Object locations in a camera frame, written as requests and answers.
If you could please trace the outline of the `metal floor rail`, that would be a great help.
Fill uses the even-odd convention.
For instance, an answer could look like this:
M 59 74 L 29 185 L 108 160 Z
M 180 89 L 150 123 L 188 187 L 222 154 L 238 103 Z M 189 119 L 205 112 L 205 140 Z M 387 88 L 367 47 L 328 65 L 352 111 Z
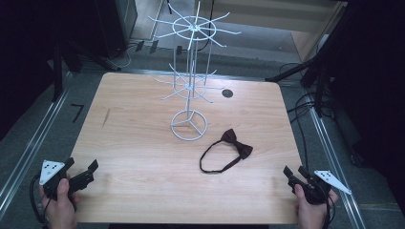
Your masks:
M 329 164 L 330 171 L 341 181 L 348 189 L 351 188 L 348 183 L 347 176 L 345 175 L 335 149 L 330 140 L 330 135 L 324 123 L 324 118 L 320 117 L 313 108 L 309 110 L 312 123 L 320 139 L 326 159 Z M 344 208 L 348 215 L 352 229 L 367 229 L 365 221 L 362 217 L 358 204 L 356 202 L 354 193 L 347 194 L 344 191 L 339 191 Z
M 0 190 L 0 219 L 7 212 L 12 199 L 14 198 L 22 180 L 24 179 L 24 176 L 31 167 L 33 159 L 36 157 L 36 154 L 44 138 L 46 137 L 48 131 L 53 125 L 54 120 L 59 114 L 59 111 L 66 100 L 73 80 L 74 74 L 71 72 L 67 72 L 62 78 L 62 84 L 64 88 L 62 89 L 61 95 L 55 102 L 52 102 L 49 106 L 44 117 L 41 119 L 39 126 L 36 128 L 32 137 L 26 144 L 22 156 L 19 158 L 11 174 L 8 176 L 6 183 Z

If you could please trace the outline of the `person's left hand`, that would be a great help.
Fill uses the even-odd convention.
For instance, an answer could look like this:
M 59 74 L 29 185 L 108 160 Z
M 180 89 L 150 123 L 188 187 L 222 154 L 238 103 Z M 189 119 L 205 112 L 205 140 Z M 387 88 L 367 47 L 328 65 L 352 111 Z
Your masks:
M 50 229 L 76 229 L 75 208 L 69 199 L 69 180 L 62 178 L 57 186 L 57 200 L 47 198 L 44 188 L 39 187 L 42 204 L 46 207 L 45 218 Z

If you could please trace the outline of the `black stand leg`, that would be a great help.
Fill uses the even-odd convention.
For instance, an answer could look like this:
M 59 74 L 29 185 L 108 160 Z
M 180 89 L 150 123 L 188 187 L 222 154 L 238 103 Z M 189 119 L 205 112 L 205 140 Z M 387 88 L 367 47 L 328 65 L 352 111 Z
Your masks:
M 267 77 L 266 82 L 277 83 L 285 78 L 288 78 L 301 71 L 306 71 L 304 76 L 300 80 L 300 84 L 304 88 L 309 88 L 313 84 L 316 84 L 314 108 L 319 117 L 322 116 L 322 97 L 327 81 L 327 67 L 324 64 L 323 58 L 320 54 L 316 54 L 310 60 L 299 64 L 284 73 L 280 73 L 276 76 Z
M 82 63 L 78 58 L 80 54 L 90 58 L 105 70 L 113 72 L 121 70 L 121 67 L 114 67 L 112 64 L 102 60 L 74 41 L 59 40 L 53 47 L 53 102 L 55 102 L 63 92 L 62 61 L 65 61 L 71 71 L 79 73 L 82 69 Z

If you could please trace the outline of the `person's right hand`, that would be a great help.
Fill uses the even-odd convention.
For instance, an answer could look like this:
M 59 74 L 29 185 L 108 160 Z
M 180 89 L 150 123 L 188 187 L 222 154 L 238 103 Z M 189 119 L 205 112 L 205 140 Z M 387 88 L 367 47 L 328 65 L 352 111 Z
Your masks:
M 305 192 L 301 185 L 294 186 L 297 204 L 295 205 L 299 229 L 326 229 L 327 205 L 313 205 L 307 202 Z

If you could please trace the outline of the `white wire display rack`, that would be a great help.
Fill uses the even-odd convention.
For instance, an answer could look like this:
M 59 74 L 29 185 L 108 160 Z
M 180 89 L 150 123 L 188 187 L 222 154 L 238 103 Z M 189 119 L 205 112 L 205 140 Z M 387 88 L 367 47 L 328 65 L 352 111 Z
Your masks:
M 151 18 L 152 21 L 168 25 L 171 29 L 162 35 L 156 35 L 156 38 L 172 36 L 174 39 L 179 38 L 186 41 L 186 67 L 184 73 L 177 70 L 177 54 L 182 53 L 182 48 L 178 46 L 173 49 L 173 63 L 169 64 L 173 78 L 171 80 L 157 79 L 157 82 L 172 87 L 172 93 L 163 97 L 162 100 L 177 96 L 185 101 L 184 108 L 171 119 L 170 130 L 181 140 L 193 141 L 203 137 L 208 128 L 208 121 L 201 112 L 192 108 L 191 102 L 196 99 L 203 99 L 210 103 L 210 100 L 205 96 L 206 92 L 218 89 L 207 85 L 208 78 L 216 73 L 216 70 L 209 70 L 212 46 L 217 45 L 225 48 L 225 45 L 221 44 L 215 36 L 219 32 L 232 35 L 240 34 L 240 32 L 217 27 L 216 22 L 226 18 L 229 13 L 213 19 L 200 16 L 201 2 L 198 2 L 197 11 L 192 15 L 181 14 L 171 4 L 168 4 L 168 8 L 170 12 L 177 15 L 176 19 L 167 21 Z M 205 72 L 197 73 L 199 45 L 201 43 L 206 44 L 209 51 Z

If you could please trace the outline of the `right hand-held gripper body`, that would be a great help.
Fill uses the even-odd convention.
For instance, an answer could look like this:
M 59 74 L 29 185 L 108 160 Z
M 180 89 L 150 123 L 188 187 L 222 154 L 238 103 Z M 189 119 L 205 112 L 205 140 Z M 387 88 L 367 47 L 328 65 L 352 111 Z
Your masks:
M 305 197 L 310 204 L 323 204 L 328 202 L 328 194 L 332 187 L 350 195 L 352 191 L 345 186 L 331 171 L 315 170 L 311 182 L 304 182 L 297 177 L 295 182 L 288 180 L 288 186 L 291 187 L 291 192 L 294 192 L 294 186 L 299 184 L 302 186 Z

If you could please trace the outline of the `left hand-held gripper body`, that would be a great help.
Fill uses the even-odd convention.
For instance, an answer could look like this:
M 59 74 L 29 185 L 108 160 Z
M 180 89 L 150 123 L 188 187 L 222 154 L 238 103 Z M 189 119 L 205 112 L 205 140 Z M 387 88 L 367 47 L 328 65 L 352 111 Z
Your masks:
M 67 177 L 69 169 L 65 168 L 64 162 L 43 161 L 39 184 L 43 186 L 47 198 L 57 200 L 56 190 L 58 183 L 62 178 Z M 86 171 L 69 179 L 70 189 L 68 194 L 71 195 L 76 191 L 85 189 L 94 180 L 94 173 L 89 173 L 87 168 Z

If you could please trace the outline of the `dark red bow tie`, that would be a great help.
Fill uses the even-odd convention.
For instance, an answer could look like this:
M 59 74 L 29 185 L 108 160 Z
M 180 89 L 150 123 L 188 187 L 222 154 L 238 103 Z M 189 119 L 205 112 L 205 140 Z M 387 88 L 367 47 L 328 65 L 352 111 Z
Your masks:
M 211 150 L 213 146 L 218 145 L 221 142 L 225 142 L 230 144 L 238 153 L 238 156 L 230 161 L 228 164 L 226 164 L 222 169 L 220 170 L 205 170 L 203 168 L 203 159 L 206 156 L 206 154 Z M 236 134 L 233 129 L 229 129 L 225 131 L 221 137 L 220 140 L 215 141 L 212 143 L 202 154 L 200 160 L 199 160 L 199 167 L 200 170 L 205 173 L 205 174 L 220 174 L 223 173 L 224 171 L 230 169 L 237 163 L 239 163 L 241 160 L 245 160 L 248 158 L 253 151 L 253 147 L 250 145 L 246 145 L 238 140 L 238 137 L 236 137 Z

